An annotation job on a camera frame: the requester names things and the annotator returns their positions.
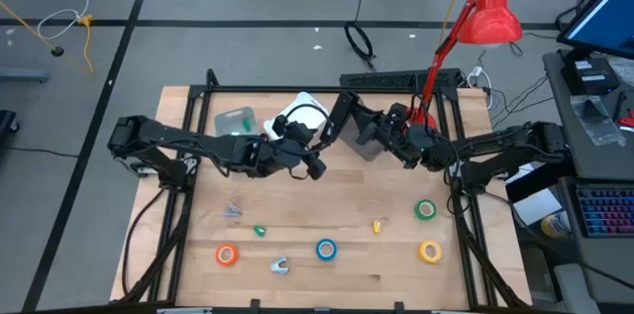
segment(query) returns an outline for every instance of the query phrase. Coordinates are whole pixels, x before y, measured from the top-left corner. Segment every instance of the keyboard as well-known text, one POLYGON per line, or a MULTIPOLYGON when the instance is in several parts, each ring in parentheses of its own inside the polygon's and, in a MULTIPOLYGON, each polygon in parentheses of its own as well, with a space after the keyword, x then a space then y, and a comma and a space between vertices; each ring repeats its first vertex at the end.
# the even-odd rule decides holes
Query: keyboard
MULTIPOLYGON (((427 82, 428 74, 427 69, 342 74, 339 78, 339 84, 343 87, 413 90, 417 78, 418 91, 421 92, 427 82)), ((436 86, 438 87, 456 87, 460 81, 462 81, 462 76, 458 68, 440 69, 436 76, 436 86)))
POLYGON ((586 236, 634 237, 634 184, 578 184, 576 193, 586 236))

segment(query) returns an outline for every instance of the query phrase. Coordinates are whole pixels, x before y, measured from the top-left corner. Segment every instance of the metal clip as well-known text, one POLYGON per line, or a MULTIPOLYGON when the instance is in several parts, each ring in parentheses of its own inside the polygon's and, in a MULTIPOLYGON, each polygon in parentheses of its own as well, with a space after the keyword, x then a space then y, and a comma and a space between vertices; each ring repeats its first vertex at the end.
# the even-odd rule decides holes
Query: metal clip
POLYGON ((279 259, 273 261, 270 264, 270 271, 272 271, 273 273, 287 274, 288 273, 288 267, 280 267, 279 266, 283 262, 286 262, 286 257, 280 257, 279 259))
POLYGON ((236 206, 234 203, 227 203, 227 206, 229 206, 229 211, 225 211, 224 213, 222 213, 222 216, 237 217, 242 215, 242 209, 236 206))

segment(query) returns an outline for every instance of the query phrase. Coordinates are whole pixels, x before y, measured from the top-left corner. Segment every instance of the monitor screen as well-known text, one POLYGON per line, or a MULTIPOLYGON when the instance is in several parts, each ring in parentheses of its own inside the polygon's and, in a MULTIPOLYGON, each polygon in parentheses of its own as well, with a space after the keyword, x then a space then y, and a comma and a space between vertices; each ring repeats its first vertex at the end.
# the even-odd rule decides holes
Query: monitor screen
POLYGON ((634 58, 634 0, 590 0, 558 41, 634 58))

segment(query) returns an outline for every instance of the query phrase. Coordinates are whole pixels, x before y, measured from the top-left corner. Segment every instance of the blue tape roll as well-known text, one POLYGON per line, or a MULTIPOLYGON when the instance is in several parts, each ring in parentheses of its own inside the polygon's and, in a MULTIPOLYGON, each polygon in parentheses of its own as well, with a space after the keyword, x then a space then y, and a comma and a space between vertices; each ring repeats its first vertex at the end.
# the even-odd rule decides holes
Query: blue tape roll
POLYGON ((335 242, 330 239, 319 240, 319 242, 317 243, 317 246, 315 247, 315 252, 317 253, 317 257, 319 258, 319 260, 330 261, 337 255, 337 244, 335 244, 335 242), (332 247, 333 248, 332 253, 330 253, 329 255, 324 255, 323 253, 324 246, 332 247))

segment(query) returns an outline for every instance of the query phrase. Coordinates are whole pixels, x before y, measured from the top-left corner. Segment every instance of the wooden table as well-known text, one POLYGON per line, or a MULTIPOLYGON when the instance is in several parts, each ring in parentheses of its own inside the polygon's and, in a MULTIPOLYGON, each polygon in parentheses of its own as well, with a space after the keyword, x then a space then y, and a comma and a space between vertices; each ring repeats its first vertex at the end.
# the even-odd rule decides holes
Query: wooden table
MULTIPOLYGON (((156 119, 179 128, 187 92, 188 87, 164 88, 156 119)), ((459 95, 467 137, 489 133, 481 90, 461 89, 459 95)), ((337 94, 313 96, 329 109, 337 98, 337 94)), ((376 110, 386 110, 393 102, 409 103, 407 95, 361 97, 376 110)), ((272 118, 293 98, 290 93, 212 94, 206 133, 215 134, 216 114, 247 105, 255 109, 262 126, 263 120, 272 118)), ((449 103, 446 109, 455 139, 449 103)), ((436 114, 433 106, 431 112, 436 114)), ((445 206, 449 187, 443 183, 442 172, 429 172, 422 166, 403 169, 389 153, 367 162, 341 141, 323 152, 321 159, 328 170, 318 181, 294 180, 285 171, 266 179, 242 174, 224 178, 204 160, 195 187, 176 304, 248 307, 252 298, 258 298, 262 307, 389 309, 395 301, 402 301, 406 309, 469 309, 455 221, 445 206), (414 214, 414 204, 423 198, 431 199, 438 208, 430 221, 421 221, 414 214), (222 216, 229 201, 242 207, 241 217, 222 216), (374 219, 383 223, 378 235, 372 232, 374 219), (266 226, 265 237, 256 235, 254 225, 266 226), (315 244, 323 238, 337 242, 339 251, 331 262, 315 256, 315 244), (425 240, 441 244, 443 258, 438 263, 417 258, 418 246, 425 240), (217 247, 225 242, 235 244, 240 252, 238 261, 229 267, 217 265, 214 258, 217 247), (270 271, 270 263, 279 256, 288 258, 288 274, 270 271)), ((157 193, 157 185, 155 177, 141 180, 132 219, 157 193)), ((506 196, 497 180, 488 190, 506 196)), ((144 215, 135 231, 129 285, 156 253, 165 199, 144 215)), ((479 204, 491 261, 517 295, 530 303, 508 206, 488 197, 481 197, 479 204)), ((478 301, 485 303, 481 271, 475 258, 472 262, 478 301)), ((159 298, 166 293, 170 268, 168 260, 159 298)), ((121 265, 111 296, 122 296, 121 265)))

